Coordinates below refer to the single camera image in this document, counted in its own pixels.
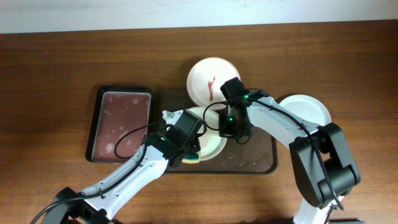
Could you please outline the grey-white plate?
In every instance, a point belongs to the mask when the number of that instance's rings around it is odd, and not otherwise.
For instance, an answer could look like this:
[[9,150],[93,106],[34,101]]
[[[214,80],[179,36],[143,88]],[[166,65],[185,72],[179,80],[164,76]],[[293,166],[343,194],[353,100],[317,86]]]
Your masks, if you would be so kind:
[[331,115],[325,105],[308,95],[292,95],[279,103],[283,108],[297,116],[322,126],[331,123]]

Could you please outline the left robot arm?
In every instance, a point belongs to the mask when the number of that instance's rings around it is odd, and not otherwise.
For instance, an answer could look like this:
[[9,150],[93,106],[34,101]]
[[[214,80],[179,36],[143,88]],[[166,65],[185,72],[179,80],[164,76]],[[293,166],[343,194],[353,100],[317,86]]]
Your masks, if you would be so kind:
[[136,155],[100,182],[75,192],[66,187],[31,221],[36,223],[117,223],[113,217],[143,187],[200,150],[201,134],[184,134],[170,128],[143,139]]

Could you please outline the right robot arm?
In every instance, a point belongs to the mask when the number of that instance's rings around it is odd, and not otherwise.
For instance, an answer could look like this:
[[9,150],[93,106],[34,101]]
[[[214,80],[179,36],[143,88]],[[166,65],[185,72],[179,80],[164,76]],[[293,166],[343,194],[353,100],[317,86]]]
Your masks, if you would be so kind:
[[225,103],[221,135],[237,139],[257,127],[289,148],[303,197],[293,223],[328,223],[332,211],[344,209],[341,199],[360,183],[361,174],[337,124],[309,122],[263,93],[229,96]]

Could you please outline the white plate top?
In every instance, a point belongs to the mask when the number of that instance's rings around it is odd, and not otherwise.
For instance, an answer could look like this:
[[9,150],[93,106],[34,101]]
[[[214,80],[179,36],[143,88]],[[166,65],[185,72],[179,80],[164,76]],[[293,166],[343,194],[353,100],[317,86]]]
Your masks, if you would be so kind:
[[202,107],[225,101],[220,88],[226,81],[236,77],[241,79],[237,68],[228,60],[219,57],[204,58],[188,74],[188,95],[194,104]]

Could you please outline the white plate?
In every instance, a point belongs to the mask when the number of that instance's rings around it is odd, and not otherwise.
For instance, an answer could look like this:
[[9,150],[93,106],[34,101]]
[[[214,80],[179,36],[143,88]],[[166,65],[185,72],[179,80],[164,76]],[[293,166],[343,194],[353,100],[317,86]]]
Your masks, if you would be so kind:
[[220,88],[226,81],[236,77],[241,79],[237,68],[228,60],[219,57],[204,58],[188,74],[188,95],[194,104],[202,107],[225,101]]
[[200,151],[197,152],[198,157],[194,156],[193,159],[187,158],[186,163],[197,163],[208,161],[216,157],[225,147],[227,139],[222,138],[218,131],[210,129],[217,128],[219,122],[219,114],[211,109],[208,109],[205,114],[205,121],[207,126],[206,133],[199,137]]

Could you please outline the green yellow sponge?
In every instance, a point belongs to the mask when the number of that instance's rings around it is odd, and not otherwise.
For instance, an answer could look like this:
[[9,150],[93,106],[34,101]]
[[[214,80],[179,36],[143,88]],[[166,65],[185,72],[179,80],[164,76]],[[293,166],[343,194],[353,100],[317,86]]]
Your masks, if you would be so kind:
[[185,163],[185,164],[196,164],[196,163],[199,163],[200,160],[201,160],[201,152],[198,151],[198,152],[187,154],[182,159],[182,163]]

